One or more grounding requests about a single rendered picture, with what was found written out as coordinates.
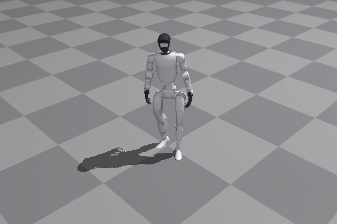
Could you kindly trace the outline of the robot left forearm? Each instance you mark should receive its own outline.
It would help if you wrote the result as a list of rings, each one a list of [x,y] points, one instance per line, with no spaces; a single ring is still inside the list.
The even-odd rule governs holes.
[[[185,83],[185,87],[186,87],[186,90],[187,90],[187,93],[188,92],[191,92],[191,95],[193,94],[193,90],[192,90],[192,85],[191,85],[191,79],[190,79],[190,75],[189,73],[188,74],[188,79],[185,79],[184,80],[184,83]]]

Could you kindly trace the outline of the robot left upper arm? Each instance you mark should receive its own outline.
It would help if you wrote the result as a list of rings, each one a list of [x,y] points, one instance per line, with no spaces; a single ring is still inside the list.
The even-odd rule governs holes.
[[[187,74],[187,65],[186,65],[185,55],[183,53],[175,53],[175,56],[182,70],[182,73],[181,73],[182,79],[188,79],[189,77]]]

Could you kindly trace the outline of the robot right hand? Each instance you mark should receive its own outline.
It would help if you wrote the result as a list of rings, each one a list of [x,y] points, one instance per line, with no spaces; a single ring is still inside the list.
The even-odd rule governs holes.
[[[150,99],[148,98],[149,90],[146,90],[144,93],[145,93],[145,99],[146,99],[146,102],[147,102],[148,104],[151,104],[151,102],[149,102]],[[148,100],[148,99],[149,99],[149,100]]]

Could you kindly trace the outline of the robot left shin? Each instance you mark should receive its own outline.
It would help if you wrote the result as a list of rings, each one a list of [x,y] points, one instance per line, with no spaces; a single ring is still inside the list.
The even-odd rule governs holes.
[[[177,141],[177,150],[178,150],[178,147],[179,147],[179,150],[180,150],[180,147],[181,147],[181,141],[182,141],[182,136],[183,136],[183,127],[181,126],[178,126],[176,128],[176,141]]]

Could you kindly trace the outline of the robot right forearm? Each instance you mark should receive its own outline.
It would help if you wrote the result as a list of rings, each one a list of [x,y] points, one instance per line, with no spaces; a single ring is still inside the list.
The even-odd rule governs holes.
[[[144,92],[146,90],[149,90],[149,92],[150,92],[151,81],[152,81],[152,79],[146,78],[146,74],[145,74],[145,88],[144,88]]]

